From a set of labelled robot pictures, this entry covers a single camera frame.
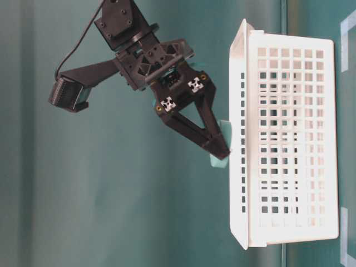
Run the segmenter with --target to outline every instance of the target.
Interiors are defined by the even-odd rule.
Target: black cable
[[[64,59],[62,60],[62,62],[58,65],[58,67],[56,68],[55,71],[55,79],[56,81],[58,81],[58,73],[60,72],[62,66],[64,63],[66,63],[66,61],[74,54],[74,52],[78,49],[78,47],[80,46],[80,44],[82,43],[85,35],[87,34],[87,32],[89,31],[89,28],[91,27],[91,25],[93,24],[96,16],[98,16],[102,6],[104,5],[105,0],[102,0],[101,3],[99,4],[99,7],[97,9],[97,11],[95,12],[94,16],[92,17],[92,19],[90,20],[89,24],[87,25],[87,27],[85,28],[84,32],[82,33],[82,36],[80,37],[79,41],[77,42],[77,44],[74,46],[73,50],[71,52],[69,52],[69,54],[67,54]]]

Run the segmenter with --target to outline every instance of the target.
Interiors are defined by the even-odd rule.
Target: teal table surface
[[[216,117],[228,120],[229,47],[243,18],[280,33],[280,0],[136,2],[160,40],[187,39],[218,88]],[[97,5],[2,2],[0,266],[279,266],[280,246],[244,251],[233,238],[228,169],[162,124],[150,90],[115,76],[78,115],[47,103]],[[64,69],[113,57],[92,27]]]

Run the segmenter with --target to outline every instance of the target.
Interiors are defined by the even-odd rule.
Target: black bracket
[[[61,72],[50,103],[71,112],[88,106],[91,89],[120,73],[134,90],[150,86],[155,111],[164,124],[219,159],[230,153],[211,110],[216,88],[204,71],[193,70],[186,60],[194,55],[184,39],[160,43],[133,0],[105,0],[95,25],[110,49],[111,61]],[[205,125],[200,128],[180,111],[194,103]]]

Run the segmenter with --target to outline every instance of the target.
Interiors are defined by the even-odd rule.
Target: white plastic basket
[[[230,49],[230,226],[249,246],[337,238],[334,45],[246,20]]]

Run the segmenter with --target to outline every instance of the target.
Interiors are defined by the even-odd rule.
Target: teal background
[[[137,0],[162,41],[186,38],[217,85],[227,120],[229,47],[243,18],[256,28],[332,38],[336,47],[340,204],[356,258],[356,29],[340,73],[340,22],[351,0]],[[281,266],[281,246],[243,251],[229,229],[228,170],[165,127],[150,90],[115,76],[78,115],[47,103],[58,62],[98,1],[11,0],[0,9],[0,266]],[[92,27],[66,68],[108,60]],[[186,114],[198,119],[193,109]],[[288,266],[340,266],[339,240],[290,244]]]

